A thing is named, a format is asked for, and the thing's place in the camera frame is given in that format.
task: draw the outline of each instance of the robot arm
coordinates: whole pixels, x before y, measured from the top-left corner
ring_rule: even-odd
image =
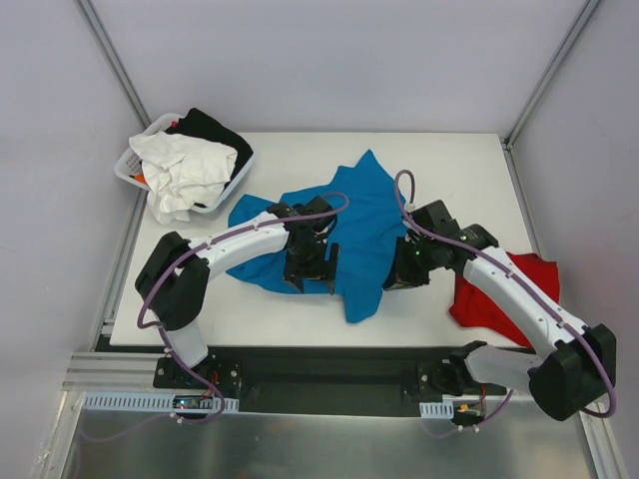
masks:
[[[187,366],[198,365],[208,355],[207,345],[195,319],[202,309],[208,282],[221,272],[262,254],[286,248],[285,281],[303,291],[304,278],[325,280],[329,292],[333,292],[338,244],[331,245],[329,258],[324,259],[326,237],[331,231],[330,225],[336,222],[336,216],[331,211],[328,202],[315,197],[305,206],[291,208],[284,203],[272,205],[266,212],[221,235],[183,239],[172,232],[160,239],[136,279],[136,290],[144,300],[165,270],[181,255],[190,252],[191,245],[207,245],[171,273],[150,303],[150,309],[162,323],[173,348]],[[277,223],[281,219],[308,215],[326,216],[309,221]]]
[[[453,269],[510,317],[536,353],[498,349],[475,341],[456,351],[450,363],[429,376],[434,387],[461,394],[464,386],[471,383],[499,384],[529,392],[544,412],[564,420],[606,392],[600,372],[568,326],[594,350],[614,385],[616,339],[606,326],[590,328],[565,311],[514,265],[483,227],[473,225],[462,230],[443,202],[416,210],[410,217],[422,229],[470,244],[481,250],[481,255],[425,238],[411,229],[405,238],[397,239],[393,266],[384,287],[428,284],[430,271],[439,267]],[[496,263],[506,265],[508,272]],[[553,315],[560,316],[561,322]]]

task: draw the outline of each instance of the white laundry basket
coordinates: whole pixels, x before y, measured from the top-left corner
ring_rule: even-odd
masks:
[[[159,132],[164,132],[173,122],[177,122],[182,119],[182,116],[175,113],[167,113],[161,116],[158,120],[153,122],[149,128],[144,131],[144,135],[150,136],[155,135]],[[251,166],[253,165],[253,160],[255,159],[255,153],[249,158],[244,167],[238,172],[238,174],[229,182],[229,185],[224,188],[224,191],[215,202],[205,208],[193,206],[191,210],[198,213],[210,213],[215,210],[226,198],[227,196],[235,189],[235,187],[240,183],[245,174],[249,171]],[[142,188],[144,190],[149,190],[149,186],[137,181],[134,177],[135,175],[142,172],[142,160],[140,157],[136,155],[131,148],[127,148],[127,151],[120,157],[120,160],[116,162],[115,167],[113,168],[116,176],[123,179],[125,182],[129,182],[136,187]]]

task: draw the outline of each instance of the white tabletop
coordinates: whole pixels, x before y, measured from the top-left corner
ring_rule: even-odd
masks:
[[[371,149],[394,177],[415,173],[418,206],[444,200],[464,228],[479,223],[505,249],[531,251],[499,139],[486,134],[251,133],[243,135],[256,160],[244,182],[212,217],[158,224],[146,210],[111,336],[114,345],[160,345],[155,329],[140,330],[142,300],[134,281],[158,239],[169,231],[184,238],[227,228],[243,194],[277,201],[282,193],[324,185],[340,165],[353,166]],[[198,322],[209,345],[245,346],[456,346],[474,339],[508,346],[486,328],[462,328],[449,316],[454,276],[431,274],[428,286],[385,292],[377,314],[347,324],[340,296],[282,295],[221,274],[209,283]],[[147,313],[147,321],[152,319]]]

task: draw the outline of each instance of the white wall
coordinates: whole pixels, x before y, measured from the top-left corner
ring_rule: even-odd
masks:
[[[1,2],[0,31],[0,476],[23,478],[91,334],[140,127],[72,1]]]
[[[585,0],[95,0],[149,114],[505,136]]]
[[[604,2],[532,122],[515,161],[562,300],[619,341],[612,419],[639,477],[639,2]]]

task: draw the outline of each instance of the stainless steel floor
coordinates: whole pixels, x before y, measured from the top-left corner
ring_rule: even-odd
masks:
[[[147,413],[83,411],[87,434],[105,437]],[[437,440],[439,421],[405,418],[229,414],[208,425],[161,418],[110,442],[74,439],[67,478],[596,477],[576,418],[559,423],[513,401],[479,433]]]

